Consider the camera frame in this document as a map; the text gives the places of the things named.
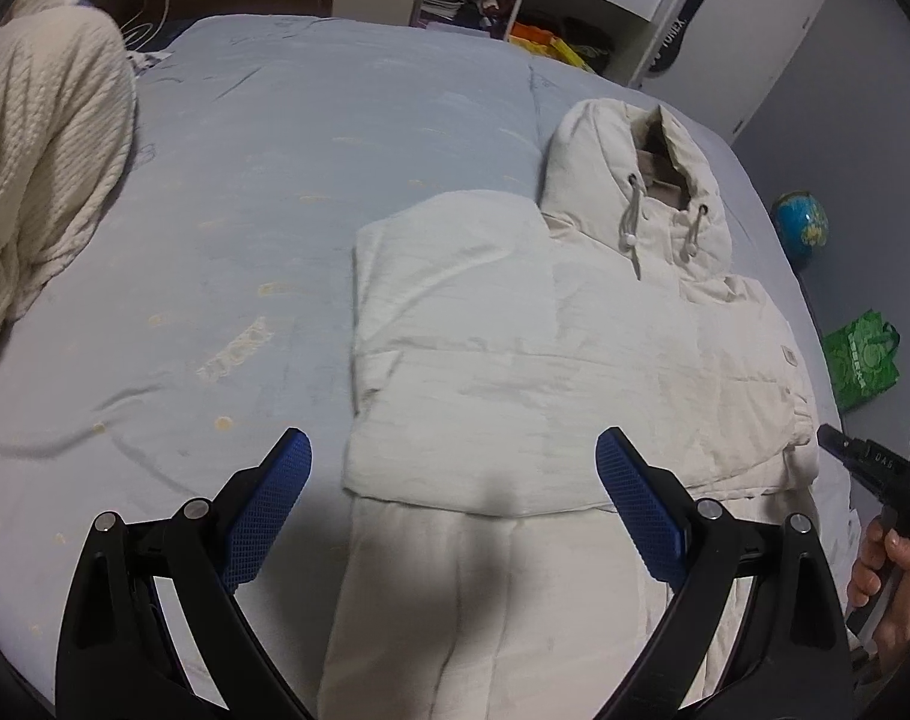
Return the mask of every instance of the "hood drawstring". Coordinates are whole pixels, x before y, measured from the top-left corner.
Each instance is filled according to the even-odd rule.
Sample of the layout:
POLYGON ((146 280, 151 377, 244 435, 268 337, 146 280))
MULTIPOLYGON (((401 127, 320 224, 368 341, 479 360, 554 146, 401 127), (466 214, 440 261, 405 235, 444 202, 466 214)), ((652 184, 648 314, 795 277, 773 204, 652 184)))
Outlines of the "hood drawstring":
POLYGON ((641 199, 645 193, 645 184, 634 173, 629 174, 629 183, 631 184, 631 200, 629 207, 625 209, 625 214, 622 215, 622 245, 626 248, 634 248, 634 245, 639 242, 636 232, 639 230, 639 211, 641 199))
POLYGON ((695 223, 689 228, 689 240, 686 242, 686 254, 694 257, 698 254, 698 228, 702 223, 702 217, 708 215, 708 205, 702 203, 698 207, 698 214, 695 217, 695 223))

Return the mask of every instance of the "human hand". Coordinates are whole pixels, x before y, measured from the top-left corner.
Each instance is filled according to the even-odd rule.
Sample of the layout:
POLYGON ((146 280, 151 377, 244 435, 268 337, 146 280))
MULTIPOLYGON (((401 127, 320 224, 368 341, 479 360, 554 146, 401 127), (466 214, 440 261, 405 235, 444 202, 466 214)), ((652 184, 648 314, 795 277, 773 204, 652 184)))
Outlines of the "human hand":
POLYGON ((879 667, 884 674, 898 668, 910 642, 910 539, 900 538, 894 530, 884 536, 879 517, 876 517, 865 529, 858 559, 852 565, 848 594, 849 603, 854 607, 864 607, 869 597, 881 590, 876 571, 884 565, 886 557, 905 574, 872 635, 879 648, 879 667))

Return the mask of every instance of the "orange object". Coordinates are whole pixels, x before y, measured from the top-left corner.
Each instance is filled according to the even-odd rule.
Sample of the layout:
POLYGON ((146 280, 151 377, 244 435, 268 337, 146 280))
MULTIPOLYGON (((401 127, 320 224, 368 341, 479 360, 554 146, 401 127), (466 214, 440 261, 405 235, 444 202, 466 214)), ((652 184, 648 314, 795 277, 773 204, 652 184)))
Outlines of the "orange object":
POLYGON ((547 29, 516 22, 511 26, 509 43, 522 47, 527 52, 535 53, 535 55, 557 59, 559 62, 584 70, 586 73, 595 73, 562 38, 547 29))
POLYGON ((529 43, 538 43, 542 46, 551 46, 552 38, 556 35, 547 29, 538 28, 538 26, 529 26, 527 23, 516 22, 511 25, 511 37, 527 40, 529 43))

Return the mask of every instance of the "blue gripper pad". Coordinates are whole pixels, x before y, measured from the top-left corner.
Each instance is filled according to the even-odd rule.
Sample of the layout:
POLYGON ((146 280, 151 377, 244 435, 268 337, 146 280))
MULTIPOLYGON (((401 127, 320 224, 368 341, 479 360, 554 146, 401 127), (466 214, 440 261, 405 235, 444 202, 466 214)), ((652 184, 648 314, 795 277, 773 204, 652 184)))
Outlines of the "blue gripper pad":
POLYGON ((678 592, 686 580, 684 533, 668 514, 645 478, 644 461, 636 461, 628 440, 608 429, 595 445, 595 467, 612 504, 615 504, 631 540, 653 579, 665 581, 678 592))
POLYGON ((221 583, 228 593, 258 575, 312 470, 312 445, 303 432, 290 430, 282 442, 227 534, 221 583))

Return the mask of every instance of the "jacket hood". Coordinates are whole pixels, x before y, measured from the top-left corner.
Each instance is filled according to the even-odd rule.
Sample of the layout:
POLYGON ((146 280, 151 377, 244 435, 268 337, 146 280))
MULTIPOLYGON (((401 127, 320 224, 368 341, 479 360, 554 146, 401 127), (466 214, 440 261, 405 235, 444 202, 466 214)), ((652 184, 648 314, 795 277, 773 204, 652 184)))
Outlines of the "jacket hood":
POLYGON ((727 274, 732 239, 708 160, 664 106, 583 100, 549 145, 541 213, 633 261, 641 280, 706 281, 727 274), (658 143, 682 179, 684 205, 650 192, 639 153, 658 143))

